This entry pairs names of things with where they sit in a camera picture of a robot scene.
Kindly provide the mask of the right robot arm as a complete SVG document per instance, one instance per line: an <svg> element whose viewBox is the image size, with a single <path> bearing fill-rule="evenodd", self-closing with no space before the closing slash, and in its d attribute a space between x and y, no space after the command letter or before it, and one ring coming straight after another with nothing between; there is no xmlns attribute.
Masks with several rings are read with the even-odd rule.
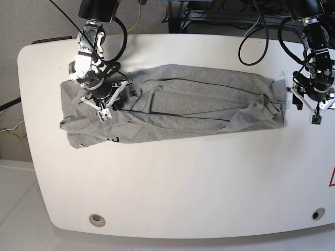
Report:
<svg viewBox="0 0 335 251"><path fill-rule="evenodd" d="M120 73L118 60L125 51L128 33L125 25L116 17L119 1L82 1L79 17L85 19L84 28L79 30L77 44L79 52L69 65L70 79L88 93L81 102L96 110L101 122L112 119L113 111L120 109L120 94L133 80L126 75L120 80L111 80ZM103 43L106 38L104 23L116 22L123 33L123 42L118 54L111 60L104 58Z"/></svg>

